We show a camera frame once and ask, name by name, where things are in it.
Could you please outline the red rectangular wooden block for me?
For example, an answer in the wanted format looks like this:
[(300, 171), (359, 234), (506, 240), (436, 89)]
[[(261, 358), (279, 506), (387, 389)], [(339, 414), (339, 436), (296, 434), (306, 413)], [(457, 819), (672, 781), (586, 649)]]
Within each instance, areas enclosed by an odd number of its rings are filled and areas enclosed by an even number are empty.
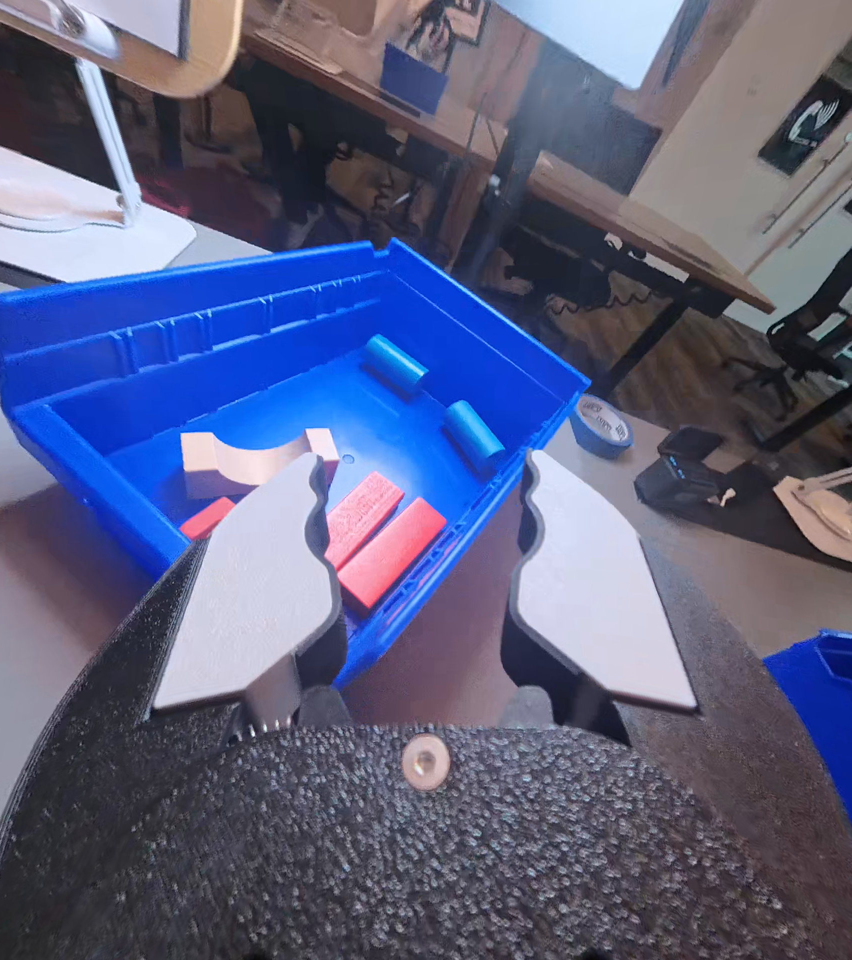
[(338, 572), (348, 608), (366, 617), (444, 531), (446, 518), (417, 498)]
[(372, 471), (326, 516), (329, 545), (325, 557), (341, 570), (395, 513), (405, 492)]

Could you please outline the blue tape roll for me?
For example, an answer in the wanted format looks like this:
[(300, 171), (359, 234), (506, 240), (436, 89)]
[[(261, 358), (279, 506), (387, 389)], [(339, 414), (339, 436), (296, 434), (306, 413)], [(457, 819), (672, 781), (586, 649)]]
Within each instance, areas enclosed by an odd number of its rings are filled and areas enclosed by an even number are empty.
[(578, 399), (569, 422), (578, 445), (603, 459), (617, 460), (634, 445), (633, 429), (624, 415), (589, 392)]

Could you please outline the blue wooden cylinder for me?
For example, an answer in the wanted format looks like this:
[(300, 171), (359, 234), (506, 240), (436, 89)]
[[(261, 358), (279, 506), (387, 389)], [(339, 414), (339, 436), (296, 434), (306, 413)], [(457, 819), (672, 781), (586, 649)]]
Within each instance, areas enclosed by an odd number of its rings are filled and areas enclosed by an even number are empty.
[(464, 460), (478, 473), (496, 469), (504, 456), (504, 445), (466, 400), (447, 407), (443, 429)]
[(404, 396), (422, 388), (429, 370), (382, 334), (370, 337), (363, 348), (363, 363), (384, 383)]

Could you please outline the printed instruction sheet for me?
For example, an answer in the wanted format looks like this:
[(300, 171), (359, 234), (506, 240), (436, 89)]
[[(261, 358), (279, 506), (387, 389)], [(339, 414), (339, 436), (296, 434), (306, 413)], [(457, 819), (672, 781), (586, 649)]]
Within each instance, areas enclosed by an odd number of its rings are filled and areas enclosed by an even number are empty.
[(189, 51), (189, 1), (70, 1), (71, 6), (180, 59)]

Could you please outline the red wooden arch block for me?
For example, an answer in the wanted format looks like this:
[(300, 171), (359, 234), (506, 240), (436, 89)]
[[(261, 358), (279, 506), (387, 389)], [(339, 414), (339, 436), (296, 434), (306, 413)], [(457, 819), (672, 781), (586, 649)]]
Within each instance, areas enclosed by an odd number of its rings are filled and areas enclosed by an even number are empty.
[(206, 539), (235, 506), (231, 498), (219, 497), (181, 523), (179, 531), (191, 542)]

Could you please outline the black electronic device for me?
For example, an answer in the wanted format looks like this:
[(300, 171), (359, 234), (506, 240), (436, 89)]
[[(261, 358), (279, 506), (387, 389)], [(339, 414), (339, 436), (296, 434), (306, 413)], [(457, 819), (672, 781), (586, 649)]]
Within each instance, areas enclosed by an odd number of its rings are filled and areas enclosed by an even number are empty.
[(723, 444), (719, 433), (701, 427), (684, 425), (672, 431), (659, 442), (658, 458), (636, 476), (637, 498), (662, 510), (701, 503), (725, 507), (737, 492), (725, 474), (705, 462)]

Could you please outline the black office chair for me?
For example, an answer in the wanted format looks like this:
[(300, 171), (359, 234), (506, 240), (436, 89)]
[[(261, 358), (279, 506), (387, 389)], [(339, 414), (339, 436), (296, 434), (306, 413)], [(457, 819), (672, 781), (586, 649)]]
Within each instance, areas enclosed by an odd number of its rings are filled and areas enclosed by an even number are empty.
[(824, 348), (812, 336), (834, 314), (847, 315), (842, 300), (852, 289), (852, 248), (842, 257), (816, 293), (798, 309), (775, 322), (766, 336), (770, 349), (782, 361), (780, 366), (769, 366), (742, 357), (728, 357), (722, 363), (724, 370), (743, 367), (752, 374), (736, 383), (734, 393), (756, 387), (770, 387), (779, 401), (775, 414), (777, 422), (784, 422), (797, 408), (799, 399), (792, 382), (803, 381), (810, 374), (824, 374), (842, 378), (838, 363), (826, 355)]

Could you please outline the natural wooden arch block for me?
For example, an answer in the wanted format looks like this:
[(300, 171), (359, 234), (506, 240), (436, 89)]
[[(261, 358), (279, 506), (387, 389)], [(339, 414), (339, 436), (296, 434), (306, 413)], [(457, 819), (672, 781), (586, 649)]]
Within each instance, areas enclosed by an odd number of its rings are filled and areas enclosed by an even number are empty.
[(308, 428), (287, 443), (266, 449), (230, 446), (212, 432), (180, 436), (187, 495), (192, 499), (243, 497), (263, 486), (304, 454), (315, 454), (324, 464), (331, 484), (340, 457), (332, 432)]

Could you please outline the pale flat panel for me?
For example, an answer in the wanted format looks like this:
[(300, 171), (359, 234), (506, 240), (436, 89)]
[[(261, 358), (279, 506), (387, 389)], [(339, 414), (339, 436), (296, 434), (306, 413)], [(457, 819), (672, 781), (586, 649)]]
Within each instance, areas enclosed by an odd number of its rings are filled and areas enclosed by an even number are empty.
[(682, 9), (682, 1), (498, 1), (497, 5), (600, 70), (638, 89)]

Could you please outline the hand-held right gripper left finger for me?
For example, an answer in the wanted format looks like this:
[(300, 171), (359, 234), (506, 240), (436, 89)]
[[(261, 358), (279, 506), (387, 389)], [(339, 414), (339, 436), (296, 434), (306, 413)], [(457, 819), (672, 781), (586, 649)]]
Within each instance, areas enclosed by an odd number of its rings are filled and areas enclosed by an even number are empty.
[(322, 459), (298, 456), (221, 521), (202, 557), (152, 694), (157, 714), (239, 704), (264, 732), (345, 665), (337, 574), (326, 558)]

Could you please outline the small blue box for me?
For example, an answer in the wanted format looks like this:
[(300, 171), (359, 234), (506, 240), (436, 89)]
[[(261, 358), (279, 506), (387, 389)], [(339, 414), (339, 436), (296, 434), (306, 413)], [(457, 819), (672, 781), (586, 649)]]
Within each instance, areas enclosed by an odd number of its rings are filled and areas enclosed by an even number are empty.
[(432, 68), (397, 44), (384, 44), (380, 89), (415, 112), (433, 116), (446, 92), (447, 74)]

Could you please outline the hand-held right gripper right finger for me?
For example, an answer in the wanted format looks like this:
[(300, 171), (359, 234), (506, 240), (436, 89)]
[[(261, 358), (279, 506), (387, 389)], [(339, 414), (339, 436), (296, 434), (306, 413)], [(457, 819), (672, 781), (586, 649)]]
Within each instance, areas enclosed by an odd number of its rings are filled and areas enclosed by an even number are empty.
[(696, 693), (643, 541), (619, 509), (544, 450), (528, 450), (520, 558), (503, 666), (548, 698), (552, 723), (623, 728), (620, 705), (696, 716)]

